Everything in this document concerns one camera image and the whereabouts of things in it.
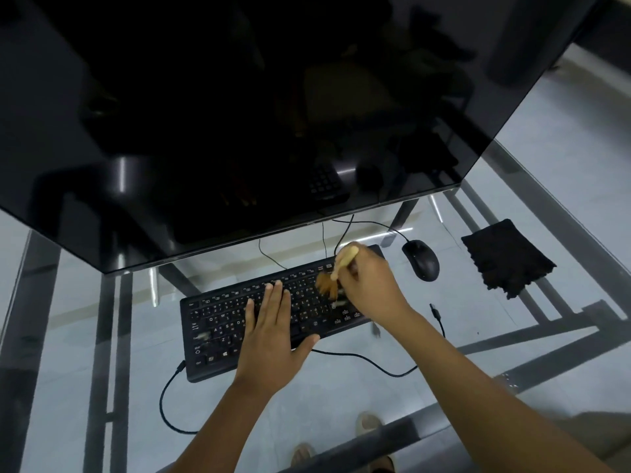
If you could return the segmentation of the person's left hand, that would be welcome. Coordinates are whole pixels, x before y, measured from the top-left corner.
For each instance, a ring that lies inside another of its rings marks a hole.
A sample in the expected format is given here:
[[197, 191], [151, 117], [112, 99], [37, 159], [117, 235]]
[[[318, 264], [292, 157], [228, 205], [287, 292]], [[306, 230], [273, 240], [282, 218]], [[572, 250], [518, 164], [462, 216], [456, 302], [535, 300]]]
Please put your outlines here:
[[272, 288], [268, 283], [256, 316], [256, 328], [245, 336], [241, 346], [235, 380], [272, 383], [285, 387], [304, 363], [293, 363], [290, 340], [291, 294], [283, 287], [283, 302], [278, 321], [272, 325]]

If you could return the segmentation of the person's right hand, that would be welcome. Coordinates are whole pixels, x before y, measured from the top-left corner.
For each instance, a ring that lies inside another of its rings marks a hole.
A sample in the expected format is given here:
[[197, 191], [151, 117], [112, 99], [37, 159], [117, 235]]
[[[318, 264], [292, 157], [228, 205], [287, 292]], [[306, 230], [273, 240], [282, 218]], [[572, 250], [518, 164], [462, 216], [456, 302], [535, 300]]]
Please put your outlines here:
[[362, 296], [361, 304], [353, 305], [366, 317], [395, 335], [406, 327], [413, 310], [400, 290], [388, 262], [367, 246], [357, 244], [360, 250], [353, 261], [362, 262]]

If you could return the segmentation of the wooden handled dusting brush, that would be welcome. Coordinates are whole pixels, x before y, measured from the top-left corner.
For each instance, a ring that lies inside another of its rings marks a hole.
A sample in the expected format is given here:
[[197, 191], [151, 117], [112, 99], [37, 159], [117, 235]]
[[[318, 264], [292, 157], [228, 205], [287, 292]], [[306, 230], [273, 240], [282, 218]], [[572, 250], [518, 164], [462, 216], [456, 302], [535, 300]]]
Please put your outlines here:
[[347, 268], [359, 253], [359, 244], [350, 243], [341, 249], [336, 255], [333, 269], [330, 272], [323, 271], [317, 275], [315, 286], [318, 292], [326, 296], [328, 300], [335, 302], [339, 293], [339, 272], [341, 269]]

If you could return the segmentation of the black computer keyboard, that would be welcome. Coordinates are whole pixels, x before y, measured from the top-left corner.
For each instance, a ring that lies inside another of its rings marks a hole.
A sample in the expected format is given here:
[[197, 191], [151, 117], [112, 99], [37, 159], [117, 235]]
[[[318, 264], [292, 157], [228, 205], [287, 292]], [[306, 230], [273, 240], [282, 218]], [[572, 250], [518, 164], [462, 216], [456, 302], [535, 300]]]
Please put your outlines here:
[[334, 257], [221, 287], [180, 301], [185, 372], [197, 383], [230, 372], [237, 367], [246, 326], [245, 307], [254, 302], [258, 316], [267, 284], [277, 280], [292, 295], [290, 315], [291, 348], [310, 334], [322, 339], [369, 323], [339, 291], [336, 302], [321, 295], [317, 275], [333, 269]]

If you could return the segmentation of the person's right forearm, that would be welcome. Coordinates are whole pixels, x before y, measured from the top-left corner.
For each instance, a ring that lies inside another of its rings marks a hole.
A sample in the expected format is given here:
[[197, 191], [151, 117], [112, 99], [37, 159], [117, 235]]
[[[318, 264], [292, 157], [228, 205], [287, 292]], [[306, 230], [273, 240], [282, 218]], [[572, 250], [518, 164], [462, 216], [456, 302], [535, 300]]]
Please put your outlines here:
[[414, 359], [472, 459], [491, 473], [614, 473], [410, 308], [374, 315]]

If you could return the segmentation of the person's left forearm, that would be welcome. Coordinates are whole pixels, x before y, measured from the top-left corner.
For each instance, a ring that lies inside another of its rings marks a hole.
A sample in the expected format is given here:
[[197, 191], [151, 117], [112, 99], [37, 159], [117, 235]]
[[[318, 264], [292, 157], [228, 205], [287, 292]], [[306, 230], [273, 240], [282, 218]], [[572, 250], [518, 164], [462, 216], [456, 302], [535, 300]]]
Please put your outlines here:
[[168, 473], [234, 473], [252, 429], [280, 388], [235, 380]]

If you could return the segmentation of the black computer mouse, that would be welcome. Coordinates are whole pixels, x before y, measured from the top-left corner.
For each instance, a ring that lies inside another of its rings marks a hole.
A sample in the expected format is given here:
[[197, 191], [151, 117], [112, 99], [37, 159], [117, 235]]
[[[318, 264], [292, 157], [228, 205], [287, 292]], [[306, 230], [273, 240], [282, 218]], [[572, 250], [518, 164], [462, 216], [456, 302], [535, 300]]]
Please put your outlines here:
[[436, 281], [440, 264], [435, 252], [423, 241], [413, 239], [402, 246], [402, 251], [417, 278], [425, 282]]

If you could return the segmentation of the person's right shoe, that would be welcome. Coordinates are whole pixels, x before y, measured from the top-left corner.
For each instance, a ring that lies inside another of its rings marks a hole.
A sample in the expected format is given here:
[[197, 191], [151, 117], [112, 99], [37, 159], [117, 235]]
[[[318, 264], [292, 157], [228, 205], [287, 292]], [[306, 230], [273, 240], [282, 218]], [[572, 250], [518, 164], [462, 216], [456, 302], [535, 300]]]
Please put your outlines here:
[[359, 413], [355, 423], [356, 437], [360, 437], [384, 426], [383, 421], [373, 413]]

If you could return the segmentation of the person's shoe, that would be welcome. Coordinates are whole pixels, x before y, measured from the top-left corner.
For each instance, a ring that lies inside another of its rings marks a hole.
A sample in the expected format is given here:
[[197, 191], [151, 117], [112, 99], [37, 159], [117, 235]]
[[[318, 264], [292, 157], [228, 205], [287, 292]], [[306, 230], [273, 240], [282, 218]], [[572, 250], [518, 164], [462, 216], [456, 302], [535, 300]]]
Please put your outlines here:
[[384, 426], [383, 421], [373, 413], [359, 413], [355, 423], [356, 437], [360, 437]]
[[301, 463], [316, 456], [316, 452], [309, 443], [300, 443], [293, 449], [290, 459], [290, 467], [294, 468]]

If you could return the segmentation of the person's left shoe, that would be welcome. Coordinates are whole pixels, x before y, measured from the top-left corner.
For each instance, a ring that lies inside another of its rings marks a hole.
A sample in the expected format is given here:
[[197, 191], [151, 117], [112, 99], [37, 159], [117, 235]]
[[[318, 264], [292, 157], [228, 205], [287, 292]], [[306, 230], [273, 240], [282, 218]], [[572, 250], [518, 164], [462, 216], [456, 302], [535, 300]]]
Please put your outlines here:
[[290, 467], [294, 468], [301, 463], [316, 456], [316, 452], [309, 443], [300, 443], [293, 449], [290, 459]]

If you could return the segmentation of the black cleaning cloth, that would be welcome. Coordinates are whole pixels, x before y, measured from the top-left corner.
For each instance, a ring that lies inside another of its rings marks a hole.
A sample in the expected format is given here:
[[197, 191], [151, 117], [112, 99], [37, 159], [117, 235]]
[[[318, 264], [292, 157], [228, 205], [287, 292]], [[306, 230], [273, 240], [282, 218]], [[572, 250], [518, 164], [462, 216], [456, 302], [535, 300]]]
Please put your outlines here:
[[516, 298], [527, 285], [552, 273], [556, 264], [505, 219], [461, 238], [488, 290]]

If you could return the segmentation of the large black monitor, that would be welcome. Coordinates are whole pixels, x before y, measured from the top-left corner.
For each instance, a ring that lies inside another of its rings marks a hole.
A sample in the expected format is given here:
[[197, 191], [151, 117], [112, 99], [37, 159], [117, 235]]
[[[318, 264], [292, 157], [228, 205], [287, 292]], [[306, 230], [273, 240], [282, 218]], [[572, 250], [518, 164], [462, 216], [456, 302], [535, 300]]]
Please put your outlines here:
[[597, 0], [0, 0], [0, 211], [103, 274], [458, 187]]

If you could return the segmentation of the grey metal table frame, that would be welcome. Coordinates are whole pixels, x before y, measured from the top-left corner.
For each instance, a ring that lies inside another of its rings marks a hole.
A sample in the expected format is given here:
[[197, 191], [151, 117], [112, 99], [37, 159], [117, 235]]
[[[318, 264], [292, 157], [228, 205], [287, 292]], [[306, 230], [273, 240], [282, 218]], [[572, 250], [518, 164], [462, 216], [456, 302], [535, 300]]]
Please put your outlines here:
[[[456, 190], [418, 201], [400, 225], [436, 253], [440, 276], [415, 278], [388, 223], [357, 215], [350, 240], [381, 244], [414, 309], [500, 385], [602, 452], [631, 436], [631, 272], [503, 146]], [[461, 238], [511, 220], [556, 264], [507, 299], [488, 290]], [[122, 276], [103, 276], [0, 214], [0, 473], [163, 473], [191, 435], [162, 420], [159, 398], [184, 359], [180, 301], [333, 255], [345, 222], [325, 222]], [[272, 399], [237, 473], [350, 473], [393, 453], [404, 472], [476, 467], [418, 371], [369, 323], [321, 340]], [[359, 413], [384, 426], [356, 437]], [[293, 449], [315, 457], [290, 467]]]

